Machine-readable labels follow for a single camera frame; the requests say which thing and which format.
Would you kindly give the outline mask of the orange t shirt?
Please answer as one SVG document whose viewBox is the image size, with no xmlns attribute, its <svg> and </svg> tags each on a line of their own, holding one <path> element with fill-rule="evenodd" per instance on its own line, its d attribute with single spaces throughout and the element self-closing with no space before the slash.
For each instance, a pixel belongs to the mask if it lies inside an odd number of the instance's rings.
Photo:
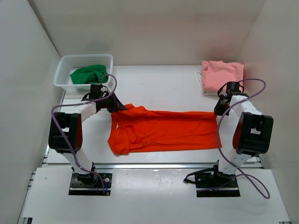
<svg viewBox="0 0 299 224">
<path fill-rule="evenodd" d="M 116 155 L 141 152 L 207 150 L 217 141 L 217 120 L 212 112 L 153 111 L 127 104 L 111 114 L 108 144 Z"/>
</svg>

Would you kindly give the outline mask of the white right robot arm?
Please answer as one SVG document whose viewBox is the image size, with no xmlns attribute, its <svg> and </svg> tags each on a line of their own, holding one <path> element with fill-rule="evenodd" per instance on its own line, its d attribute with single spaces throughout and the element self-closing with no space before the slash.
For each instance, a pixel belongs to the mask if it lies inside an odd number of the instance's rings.
<svg viewBox="0 0 299 224">
<path fill-rule="evenodd" d="M 220 187 L 235 176 L 236 170 L 252 157 L 265 154 L 270 147 L 274 119 L 257 110 L 239 82 L 227 82 L 217 92 L 214 114 L 228 116 L 233 110 L 239 118 L 232 139 L 232 149 L 214 165 L 210 183 Z"/>
</svg>

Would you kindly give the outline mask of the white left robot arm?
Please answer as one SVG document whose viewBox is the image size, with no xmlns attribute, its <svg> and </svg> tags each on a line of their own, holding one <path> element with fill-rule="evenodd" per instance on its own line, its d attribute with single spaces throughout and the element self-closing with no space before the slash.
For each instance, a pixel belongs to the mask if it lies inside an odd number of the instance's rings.
<svg viewBox="0 0 299 224">
<path fill-rule="evenodd" d="M 99 179 L 99 175 L 95 172 L 94 163 L 82 149 L 82 123 L 101 109 L 114 113 L 124 111 L 126 107 L 113 91 L 102 84 L 92 84 L 81 103 L 71 106 L 73 108 L 68 112 L 51 112 L 48 145 L 68 160 L 78 180 L 92 186 Z"/>
</svg>

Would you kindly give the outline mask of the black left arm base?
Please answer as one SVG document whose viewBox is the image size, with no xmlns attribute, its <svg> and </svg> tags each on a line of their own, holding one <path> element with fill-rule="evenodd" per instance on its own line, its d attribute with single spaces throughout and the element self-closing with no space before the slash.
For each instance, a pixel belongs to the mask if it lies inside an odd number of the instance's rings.
<svg viewBox="0 0 299 224">
<path fill-rule="evenodd" d="M 72 168 L 68 194 L 71 196 L 110 196 L 113 173 L 79 174 Z"/>
</svg>

